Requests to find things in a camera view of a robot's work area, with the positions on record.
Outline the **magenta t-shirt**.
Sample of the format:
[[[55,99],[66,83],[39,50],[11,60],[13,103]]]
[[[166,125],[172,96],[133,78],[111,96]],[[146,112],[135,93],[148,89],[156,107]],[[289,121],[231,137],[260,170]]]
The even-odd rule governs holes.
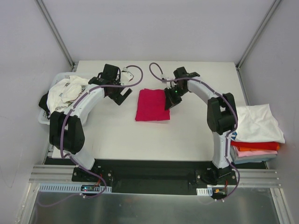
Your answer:
[[[140,90],[135,121],[170,120],[170,110],[165,110],[165,93],[163,90]]]

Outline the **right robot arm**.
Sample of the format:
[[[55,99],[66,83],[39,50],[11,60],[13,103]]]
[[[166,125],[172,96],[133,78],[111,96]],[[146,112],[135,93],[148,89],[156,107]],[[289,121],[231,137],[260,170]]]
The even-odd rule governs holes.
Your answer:
[[[182,101],[182,96],[188,92],[194,93],[207,105],[207,124],[213,133],[214,154],[210,180],[221,184],[231,172],[229,138],[238,125],[235,99],[231,93],[220,94],[205,83],[196,72],[188,73],[184,67],[173,72],[175,79],[164,89],[165,110]]]

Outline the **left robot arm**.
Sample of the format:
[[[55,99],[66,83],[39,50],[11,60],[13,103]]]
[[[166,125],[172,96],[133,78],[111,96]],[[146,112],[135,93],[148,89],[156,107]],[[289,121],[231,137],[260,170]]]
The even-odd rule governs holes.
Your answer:
[[[50,144],[59,149],[63,157],[69,156],[76,165],[84,167],[82,175],[90,182],[98,178],[99,170],[94,167],[95,158],[84,149],[83,121],[105,97],[121,105],[132,90],[121,92],[133,78],[128,67],[121,70],[105,64],[103,71],[88,80],[83,93],[68,108],[62,112],[54,111],[50,116]]]

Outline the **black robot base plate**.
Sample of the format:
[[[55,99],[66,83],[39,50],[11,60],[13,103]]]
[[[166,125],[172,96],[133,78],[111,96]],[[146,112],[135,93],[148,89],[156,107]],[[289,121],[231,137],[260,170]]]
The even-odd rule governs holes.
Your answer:
[[[91,173],[74,168],[73,182],[96,183],[102,177],[114,193],[195,195],[208,185],[235,186],[231,168],[216,171],[210,161],[137,161],[97,159]]]

